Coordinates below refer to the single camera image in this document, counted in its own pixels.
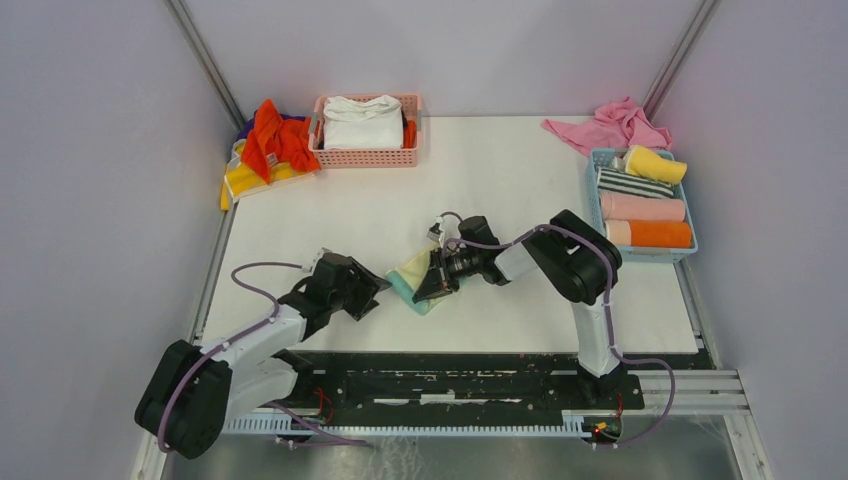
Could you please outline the yellow green teal towel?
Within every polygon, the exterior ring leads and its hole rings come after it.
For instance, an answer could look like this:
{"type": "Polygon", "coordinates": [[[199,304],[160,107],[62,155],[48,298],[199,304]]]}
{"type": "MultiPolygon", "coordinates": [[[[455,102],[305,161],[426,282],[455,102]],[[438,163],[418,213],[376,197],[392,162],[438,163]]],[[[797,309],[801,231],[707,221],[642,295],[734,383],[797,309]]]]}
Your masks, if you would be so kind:
{"type": "Polygon", "coordinates": [[[430,263],[430,252],[439,250],[436,244],[413,255],[406,263],[386,272],[385,279],[390,283],[391,289],[398,297],[415,313],[427,315],[439,303],[448,299],[442,296],[435,299],[425,299],[419,302],[413,300],[413,295],[421,285],[430,263]]]}

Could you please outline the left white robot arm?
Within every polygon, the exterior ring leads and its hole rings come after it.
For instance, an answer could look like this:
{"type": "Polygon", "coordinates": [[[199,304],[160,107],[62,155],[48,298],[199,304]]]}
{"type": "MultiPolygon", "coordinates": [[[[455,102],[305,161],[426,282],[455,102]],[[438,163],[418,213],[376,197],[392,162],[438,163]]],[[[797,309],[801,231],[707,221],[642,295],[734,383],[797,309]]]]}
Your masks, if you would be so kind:
{"type": "Polygon", "coordinates": [[[282,296],[242,281],[241,271],[232,271],[232,281],[270,301],[270,309],[203,345],[170,344],[139,400],[134,421],[155,437],[163,453],[195,459],[233,419],[276,400],[293,407],[307,404],[313,378],[278,353],[328,326],[338,312],[362,319],[391,286],[354,258],[329,251],[282,296]]]}

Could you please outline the orange red towel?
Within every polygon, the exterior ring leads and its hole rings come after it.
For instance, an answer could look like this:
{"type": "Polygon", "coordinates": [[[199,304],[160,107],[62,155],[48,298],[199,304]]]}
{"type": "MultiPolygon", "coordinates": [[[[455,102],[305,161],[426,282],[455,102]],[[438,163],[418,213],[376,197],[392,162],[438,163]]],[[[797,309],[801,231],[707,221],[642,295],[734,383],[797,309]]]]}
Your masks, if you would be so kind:
{"type": "Polygon", "coordinates": [[[302,174],[321,169],[320,162],[309,149],[311,121],[281,114],[271,99],[255,111],[241,162],[265,184],[275,182],[272,169],[287,165],[302,174]]]}

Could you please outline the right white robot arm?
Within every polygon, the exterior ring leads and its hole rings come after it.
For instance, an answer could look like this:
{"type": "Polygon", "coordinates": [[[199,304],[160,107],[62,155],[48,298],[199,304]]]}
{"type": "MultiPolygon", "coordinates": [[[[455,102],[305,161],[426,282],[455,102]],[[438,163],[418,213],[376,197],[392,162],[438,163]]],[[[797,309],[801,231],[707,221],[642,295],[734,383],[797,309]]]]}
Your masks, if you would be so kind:
{"type": "Polygon", "coordinates": [[[475,275],[505,286],[539,270],[572,307],[580,400],[591,408],[612,401],[626,373],[606,312],[623,263],[617,247],[570,210],[507,244],[498,240],[482,215],[461,220],[457,229],[457,237],[447,238],[440,222],[431,227],[437,247],[412,262],[411,279],[396,276],[392,281],[402,298],[423,309],[458,292],[475,275]]]}

